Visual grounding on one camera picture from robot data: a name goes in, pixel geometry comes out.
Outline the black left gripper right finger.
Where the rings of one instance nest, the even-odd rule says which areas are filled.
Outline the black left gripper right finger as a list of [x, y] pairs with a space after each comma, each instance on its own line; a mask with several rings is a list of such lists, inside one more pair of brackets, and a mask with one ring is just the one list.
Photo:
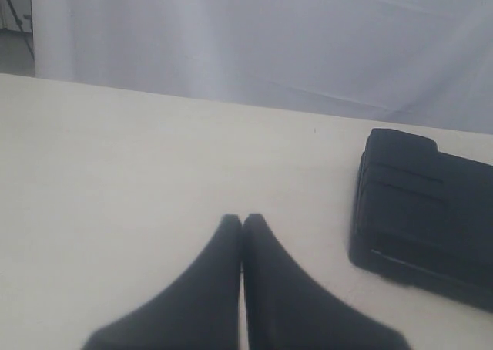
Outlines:
[[407, 349], [406, 338], [320, 286], [265, 218], [243, 223], [243, 289], [251, 349]]

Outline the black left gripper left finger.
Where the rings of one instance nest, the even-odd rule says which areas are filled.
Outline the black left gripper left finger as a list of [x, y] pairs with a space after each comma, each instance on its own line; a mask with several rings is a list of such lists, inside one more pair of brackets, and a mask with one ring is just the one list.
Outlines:
[[86, 349], [238, 349], [242, 224], [224, 215], [195, 261], [156, 297], [95, 331]]

